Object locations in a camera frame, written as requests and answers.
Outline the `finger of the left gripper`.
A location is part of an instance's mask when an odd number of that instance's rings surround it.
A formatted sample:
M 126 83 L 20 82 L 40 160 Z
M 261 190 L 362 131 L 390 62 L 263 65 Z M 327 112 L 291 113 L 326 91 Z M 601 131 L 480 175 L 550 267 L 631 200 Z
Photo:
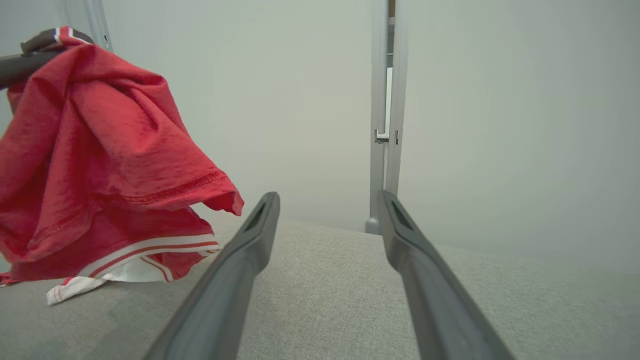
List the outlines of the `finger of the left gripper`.
M 23 54 L 53 51 L 60 47 L 59 28 L 42 30 L 32 38 L 21 43 Z
M 32 52 L 30 54 L 3 55 L 0 57 L 0 90 L 20 84 L 42 66 L 63 53 L 64 49 Z

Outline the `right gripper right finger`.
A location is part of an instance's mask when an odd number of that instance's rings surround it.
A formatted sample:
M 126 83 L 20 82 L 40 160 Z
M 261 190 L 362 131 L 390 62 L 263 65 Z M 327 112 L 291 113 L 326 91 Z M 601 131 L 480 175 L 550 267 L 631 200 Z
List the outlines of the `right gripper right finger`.
M 398 197 L 380 192 L 380 230 L 400 274 L 423 360 L 512 360 L 480 307 Z

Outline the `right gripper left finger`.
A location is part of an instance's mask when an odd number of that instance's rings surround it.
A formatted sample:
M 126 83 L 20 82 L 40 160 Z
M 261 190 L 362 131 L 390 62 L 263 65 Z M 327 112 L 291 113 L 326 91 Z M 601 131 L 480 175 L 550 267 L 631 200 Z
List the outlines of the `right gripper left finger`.
M 269 264 L 281 198 L 265 193 L 145 354 L 147 360 L 235 360 L 256 276 Z

